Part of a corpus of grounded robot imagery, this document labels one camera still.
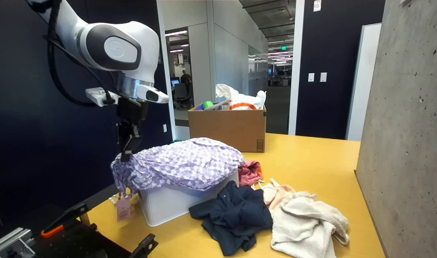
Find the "purple checkered cloth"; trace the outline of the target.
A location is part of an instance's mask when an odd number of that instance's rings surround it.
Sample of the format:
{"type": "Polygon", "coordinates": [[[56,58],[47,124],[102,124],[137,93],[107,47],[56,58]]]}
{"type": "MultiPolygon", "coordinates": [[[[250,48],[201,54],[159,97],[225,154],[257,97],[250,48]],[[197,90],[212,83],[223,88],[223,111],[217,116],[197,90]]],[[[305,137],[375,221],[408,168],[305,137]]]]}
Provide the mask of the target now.
{"type": "Polygon", "coordinates": [[[124,162],[118,155],[110,167],[121,193],[183,186],[205,191],[243,165],[242,153],[218,140],[192,138],[141,150],[124,162]]]}

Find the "white ribbed basket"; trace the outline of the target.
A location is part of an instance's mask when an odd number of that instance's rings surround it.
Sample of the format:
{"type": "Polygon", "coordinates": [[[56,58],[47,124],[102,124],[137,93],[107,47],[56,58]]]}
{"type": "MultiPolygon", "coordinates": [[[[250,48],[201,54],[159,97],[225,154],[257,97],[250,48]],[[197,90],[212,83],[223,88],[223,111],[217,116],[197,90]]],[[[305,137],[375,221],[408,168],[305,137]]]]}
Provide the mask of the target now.
{"type": "Polygon", "coordinates": [[[226,177],[220,183],[205,191],[184,186],[166,185],[140,191],[137,196],[141,211],[150,227],[156,227],[189,212],[189,208],[213,199],[229,181],[238,183],[238,172],[226,177]]]}

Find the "red pink cloth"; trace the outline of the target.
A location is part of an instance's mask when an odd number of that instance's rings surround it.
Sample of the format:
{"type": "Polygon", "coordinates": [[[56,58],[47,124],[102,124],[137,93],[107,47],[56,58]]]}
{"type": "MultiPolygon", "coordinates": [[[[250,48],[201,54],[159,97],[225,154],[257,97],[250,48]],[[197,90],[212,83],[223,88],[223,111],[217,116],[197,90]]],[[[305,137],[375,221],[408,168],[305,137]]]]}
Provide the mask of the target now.
{"type": "Polygon", "coordinates": [[[263,181],[261,164],[258,161],[248,161],[238,168],[239,186],[254,188],[263,181]]]}

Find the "dark blue cloth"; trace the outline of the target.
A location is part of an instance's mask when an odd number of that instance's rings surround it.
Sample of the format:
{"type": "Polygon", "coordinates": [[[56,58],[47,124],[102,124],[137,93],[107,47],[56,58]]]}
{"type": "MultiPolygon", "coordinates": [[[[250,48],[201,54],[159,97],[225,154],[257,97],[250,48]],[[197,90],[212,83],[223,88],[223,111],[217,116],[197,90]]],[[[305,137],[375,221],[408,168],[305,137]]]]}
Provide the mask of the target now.
{"type": "Polygon", "coordinates": [[[256,244],[256,234],[270,230],[273,219],[264,202],[263,190],[237,186],[229,181],[213,199],[189,208],[193,219],[217,241],[224,256],[248,251],[256,244]]]}

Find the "pale pink cloth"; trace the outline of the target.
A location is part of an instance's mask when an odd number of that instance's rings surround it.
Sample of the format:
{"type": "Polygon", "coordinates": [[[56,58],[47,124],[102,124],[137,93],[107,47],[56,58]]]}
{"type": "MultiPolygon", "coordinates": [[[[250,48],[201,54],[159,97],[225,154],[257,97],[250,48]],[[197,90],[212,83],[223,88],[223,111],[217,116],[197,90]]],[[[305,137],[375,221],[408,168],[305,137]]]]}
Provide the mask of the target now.
{"type": "Polygon", "coordinates": [[[289,185],[281,185],[273,178],[269,182],[260,187],[263,190],[263,201],[269,211],[273,213],[285,198],[291,197],[296,191],[289,185]]]}

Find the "office chair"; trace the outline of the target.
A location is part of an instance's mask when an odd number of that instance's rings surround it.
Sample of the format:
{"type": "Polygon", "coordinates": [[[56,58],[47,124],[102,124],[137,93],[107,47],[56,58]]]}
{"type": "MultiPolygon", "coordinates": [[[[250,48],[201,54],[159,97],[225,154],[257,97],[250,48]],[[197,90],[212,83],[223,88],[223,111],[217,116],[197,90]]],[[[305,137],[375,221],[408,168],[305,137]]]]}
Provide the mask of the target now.
{"type": "Polygon", "coordinates": [[[190,96],[184,83],[174,84],[174,101],[177,109],[190,108],[190,96]]]}

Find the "person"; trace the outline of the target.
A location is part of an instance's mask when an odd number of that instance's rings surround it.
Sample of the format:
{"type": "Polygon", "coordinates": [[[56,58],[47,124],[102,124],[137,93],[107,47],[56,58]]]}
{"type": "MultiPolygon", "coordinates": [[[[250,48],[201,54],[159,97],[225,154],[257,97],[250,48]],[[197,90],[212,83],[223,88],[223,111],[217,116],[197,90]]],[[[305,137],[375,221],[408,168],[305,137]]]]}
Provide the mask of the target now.
{"type": "Polygon", "coordinates": [[[186,93],[187,96],[191,96],[190,94],[190,88],[191,88],[191,83],[192,83],[192,78],[191,76],[186,72],[186,70],[182,70],[182,75],[180,78],[181,83],[183,83],[186,87],[186,93]]]}

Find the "cardboard box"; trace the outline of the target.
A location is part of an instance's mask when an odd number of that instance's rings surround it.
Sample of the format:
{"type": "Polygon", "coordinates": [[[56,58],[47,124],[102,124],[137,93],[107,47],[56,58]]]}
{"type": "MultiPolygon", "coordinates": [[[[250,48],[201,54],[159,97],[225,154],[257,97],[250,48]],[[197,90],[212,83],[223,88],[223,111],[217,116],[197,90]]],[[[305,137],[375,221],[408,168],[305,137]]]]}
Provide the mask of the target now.
{"type": "Polygon", "coordinates": [[[223,142],[240,152],[263,153],[266,136],[266,108],[259,110],[188,111],[190,138],[206,137],[223,142]]]}

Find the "pink paper tag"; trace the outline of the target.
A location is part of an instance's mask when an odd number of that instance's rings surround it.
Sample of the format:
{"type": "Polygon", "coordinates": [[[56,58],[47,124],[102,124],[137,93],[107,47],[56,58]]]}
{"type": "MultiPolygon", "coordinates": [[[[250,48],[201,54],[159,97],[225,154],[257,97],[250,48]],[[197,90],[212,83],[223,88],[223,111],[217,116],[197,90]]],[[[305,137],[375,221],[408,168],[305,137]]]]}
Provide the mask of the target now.
{"type": "Polygon", "coordinates": [[[131,217],[131,196],[118,198],[116,202],[117,221],[124,221],[131,217]]]}

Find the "white plastic bag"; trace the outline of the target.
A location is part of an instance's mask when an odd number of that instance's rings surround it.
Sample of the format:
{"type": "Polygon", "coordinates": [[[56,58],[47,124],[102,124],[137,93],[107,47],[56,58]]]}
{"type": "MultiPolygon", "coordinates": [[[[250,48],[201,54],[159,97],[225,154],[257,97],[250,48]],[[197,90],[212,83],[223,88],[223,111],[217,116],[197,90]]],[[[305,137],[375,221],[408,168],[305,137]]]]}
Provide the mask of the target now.
{"type": "Polygon", "coordinates": [[[261,110],[264,108],[266,101],[265,91],[260,90],[256,96],[250,96],[241,94],[225,84],[215,86],[215,96],[225,98],[228,103],[228,110],[261,110]]]}

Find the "black clamp with orange grip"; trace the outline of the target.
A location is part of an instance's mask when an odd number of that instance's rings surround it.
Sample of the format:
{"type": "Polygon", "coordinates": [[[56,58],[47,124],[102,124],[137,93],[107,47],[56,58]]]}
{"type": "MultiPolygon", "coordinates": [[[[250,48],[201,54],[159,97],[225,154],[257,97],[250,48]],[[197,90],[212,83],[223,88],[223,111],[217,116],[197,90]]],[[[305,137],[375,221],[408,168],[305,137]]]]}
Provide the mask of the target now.
{"type": "Polygon", "coordinates": [[[54,235],[63,231],[66,226],[69,226],[73,224],[74,221],[77,221],[78,218],[81,224],[91,228],[95,227],[94,224],[91,224],[89,216],[87,215],[89,210],[90,209],[86,202],[82,202],[81,204],[67,209],[49,226],[40,232],[41,238],[47,239],[53,237],[54,235]]]}

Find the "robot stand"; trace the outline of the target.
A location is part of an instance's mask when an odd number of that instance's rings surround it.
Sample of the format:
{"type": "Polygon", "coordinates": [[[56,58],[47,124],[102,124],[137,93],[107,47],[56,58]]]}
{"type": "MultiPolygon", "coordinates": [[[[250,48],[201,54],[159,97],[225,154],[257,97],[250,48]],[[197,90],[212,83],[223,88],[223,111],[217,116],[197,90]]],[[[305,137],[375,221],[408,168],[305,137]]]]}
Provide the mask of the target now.
{"type": "Polygon", "coordinates": [[[79,218],[53,237],[41,238],[41,231],[63,212],[51,205],[29,213],[17,209],[17,219],[0,229],[0,258],[128,258],[133,252],[79,218]]]}

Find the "white terry towel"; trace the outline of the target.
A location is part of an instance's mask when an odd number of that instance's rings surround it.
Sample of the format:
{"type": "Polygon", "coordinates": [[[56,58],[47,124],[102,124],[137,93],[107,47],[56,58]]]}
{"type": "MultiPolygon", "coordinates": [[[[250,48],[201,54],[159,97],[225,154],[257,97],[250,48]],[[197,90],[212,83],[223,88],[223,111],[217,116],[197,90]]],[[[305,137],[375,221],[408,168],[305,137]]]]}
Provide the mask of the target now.
{"type": "Polygon", "coordinates": [[[294,258],[337,258],[333,239],[349,244],[348,219],[308,192],[294,192],[271,209],[270,246],[294,258]]]}

